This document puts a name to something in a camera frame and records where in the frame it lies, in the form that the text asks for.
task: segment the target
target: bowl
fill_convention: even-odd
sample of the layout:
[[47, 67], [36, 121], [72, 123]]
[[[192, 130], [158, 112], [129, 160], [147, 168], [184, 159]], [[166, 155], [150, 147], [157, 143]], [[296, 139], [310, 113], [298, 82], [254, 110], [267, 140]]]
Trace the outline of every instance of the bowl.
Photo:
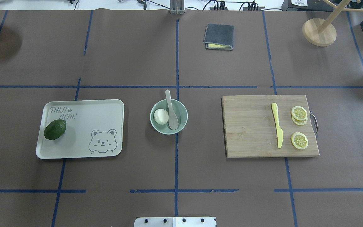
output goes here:
[[181, 102], [177, 101], [176, 99], [172, 99], [171, 101], [172, 101], [173, 110], [179, 121], [179, 127], [176, 130], [171, 130], [169, 128], [169, 124], [167, 124], [167, 123], [164, 125], [160, 125], [154, 119], [154, 113], [157, 109], [165, 109], [167, 112], [169, 112], [169, 108], [167, 107], [166, 99], [163, 99], [163, 100], [157, 102], [153, 106], [153, 108], [151, 110], [151, 114], [150, 114], [151, 125], [154, 127], [154, 129], [156, 131], [158, 131], [162, 134], [165, 134], [165, 135], [173, 135], [173, 134], [180, 132], [186, 126], [187, 119], [188, 119], [188, 113], [187, 113], [186, 107]]

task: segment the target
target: knife handle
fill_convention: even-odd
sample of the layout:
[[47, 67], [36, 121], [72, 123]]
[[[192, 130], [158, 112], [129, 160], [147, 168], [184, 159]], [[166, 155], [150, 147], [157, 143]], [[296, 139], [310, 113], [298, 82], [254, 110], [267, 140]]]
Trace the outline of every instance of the knife handle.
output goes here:
[[271, 104], [271, 109], [273, 110], [275, 125], [278, 125], [279, 126], [279, 120], [278, 120], [278, 105], [275, 102], [273, 102]]

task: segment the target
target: egg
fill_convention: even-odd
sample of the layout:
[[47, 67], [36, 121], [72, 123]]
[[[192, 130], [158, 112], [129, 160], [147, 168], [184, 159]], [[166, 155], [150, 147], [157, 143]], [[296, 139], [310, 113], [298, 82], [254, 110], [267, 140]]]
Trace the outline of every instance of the egg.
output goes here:
[[154, 112], [154, 120], [159, 124], [159, 125], [164, 125], [167, 123], [167, 121], [169, 120], [169, 114], [166, 112], [166, 110], [164, 109], [157, 109]]

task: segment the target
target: metal utensil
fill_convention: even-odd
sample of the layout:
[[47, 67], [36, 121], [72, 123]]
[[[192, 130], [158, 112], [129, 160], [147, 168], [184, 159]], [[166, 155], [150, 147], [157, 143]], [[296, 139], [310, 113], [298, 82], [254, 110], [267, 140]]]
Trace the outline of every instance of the metal utensil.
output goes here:
[[167, 89], [165, 91], [166, 94], [166, 101], [167, 101], [167, 106], [169, 108], [169, 128], [171, 130], [176, 130], [179, 127], [179, 120], [177, 119], [177, 116], [173, 110], [173, 106], [172, 106], [172, 101], [170, 98], [170, 91]]
[[284, 133], [282, 132], [282, 128], [279, 126], [279, 120], [278, 120], [278, 105], [273, 102], [271, 104], [271, 109], [273, 110], [274, 115], [274, 121], [275, 121], [275, 129], [277, 131], [277, 144], [278, 148], [282, 147], [282, 140], [284, 138]]

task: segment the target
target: lemon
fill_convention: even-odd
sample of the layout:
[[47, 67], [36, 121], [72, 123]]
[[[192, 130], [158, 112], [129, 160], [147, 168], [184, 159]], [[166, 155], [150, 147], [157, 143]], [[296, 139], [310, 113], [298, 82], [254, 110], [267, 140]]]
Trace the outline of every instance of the lemon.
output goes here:
[[66, 129], [65, 120], [54, 120], [44, 130], [44, 137], [49, 140], [58, 139], [62, 134], [64, 134]]
[[294, 106], [291, 110], [291, 115], [298, 121], [307, 119], [307, 111], [302, 106]]
[[304, 124], [306, 124], [306, 122], [307, 122], [307, 118], [306, 118], [304, 121], [298, 121], [297, 119], [295, 119], [295, 118], [294, 118], [294, 116], [291, 116], [291, 118], [292, 118], [292, 121], [293, 121], [295, 124], [297, 124], [297, 125], [304, 125]]
[[309, 141], [306, 138], [306, 135], [304, 135], [301, 132], [294, 132], [291, 135], [291, 142], [292, 145], [294, 145], [295, 148], [299, 149], [299, 150], [303, 150], [305, 148], [307, 148]]

